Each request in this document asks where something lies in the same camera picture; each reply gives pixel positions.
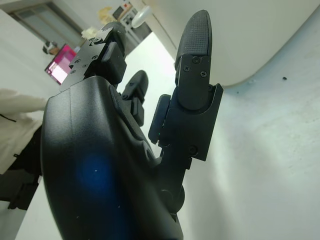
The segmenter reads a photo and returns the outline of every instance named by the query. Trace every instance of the screw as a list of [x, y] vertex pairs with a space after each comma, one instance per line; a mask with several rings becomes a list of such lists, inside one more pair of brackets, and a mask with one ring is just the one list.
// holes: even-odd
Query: screw
[[198, 149], [197, 149], [197, 147], [196, 146], [193, 146], [193, 145], [191, 145], [191, 146], [189, 146], [189, 154], [191, 155], [191, 156], [194, 156], [194, 155], [196, 155], [197, 153], [198, 153]]
[[192, 62], [193, 62], [194, 64], [198, 64], [198, 63], [200, 63], [200, 58], [197, 57], [197, 56], [195, 56], [195, 57], [192, 58]]
[[187, 65], [185, 65], [185, 66], [183, 67], [183, 71], [185, 71], [185, 72], [189, 72], [189, 71], [190, 71], [190, 67], [189, 67], [189, 66], [187, 66]]
[[207, 76], [207, 72], [206, 71], [202, 71], [200, 72], [201, 77], [205, 78]]
[[102, 38], [101, 37], [96, 37], [94, 40], [93, 40], [93, 43], [94, 44], [99, 44], [102, 42]]

